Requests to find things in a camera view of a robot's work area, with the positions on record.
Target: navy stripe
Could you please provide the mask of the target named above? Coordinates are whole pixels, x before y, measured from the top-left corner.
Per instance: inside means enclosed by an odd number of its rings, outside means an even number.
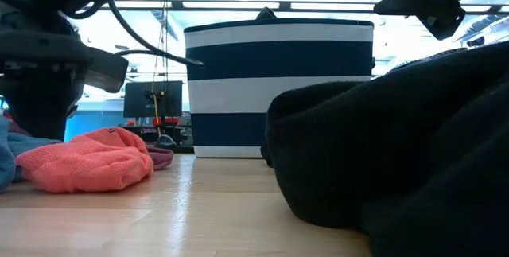
[[[274,18],[247,21],[229,21],[214,23],[211,25],[199,25],[184,29],[184,33],[237,26],[297,24],[297,23],[328,24],[328,25],[365,25],[375,27],[375,25],[371,21],[355,21],[355,20],[327,19],[327,18]]]
[[[265,113],[191,114],[194,146],[261,146]]]
[[[373,43],[268,41],[187,49],[204,62],[188,67],[188,80],[261,77],[370,76]]]

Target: navy and white striped bin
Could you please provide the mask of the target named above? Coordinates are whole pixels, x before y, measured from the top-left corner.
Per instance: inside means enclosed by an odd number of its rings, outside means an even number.
[[[330,81],[371,79],[368,21],[277,18],[185,30],[197,157],[260,158],[266,111],[279,94]]]

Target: white stripe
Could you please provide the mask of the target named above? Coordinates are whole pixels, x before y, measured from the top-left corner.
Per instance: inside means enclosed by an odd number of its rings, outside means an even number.
[[[187,48],[265,41],[367,41],[374,27],[339,24],[273,24],[232,26],[185,33]]]
[[[192,114],[265,113],[288,90],[333,81],[369,81],[371,76],[278,77],[189,81]]]
[[[195,146],[197,158],[261,158],[259,146]]]

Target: computer monitor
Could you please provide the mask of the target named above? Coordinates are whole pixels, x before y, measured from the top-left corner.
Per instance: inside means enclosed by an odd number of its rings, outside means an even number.
[[[182,81],[164,81],[127,83],[124,98],[124,117],[155,117],[153,93],[156,94],[159,117],[182,116]]]

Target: pink knit fabric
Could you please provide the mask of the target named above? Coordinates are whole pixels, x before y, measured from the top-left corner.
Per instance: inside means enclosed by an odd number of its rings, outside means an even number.
[[[149,151],[149,155],[152,158],[153,170],[163,170],[172,163],[173,151],[159,149],[153,146],[147,146],[146,149]]]
[[[121,190],[153,173],[145,143],[120,127],[106,128],[17,157],[23,175],[51,193]]]

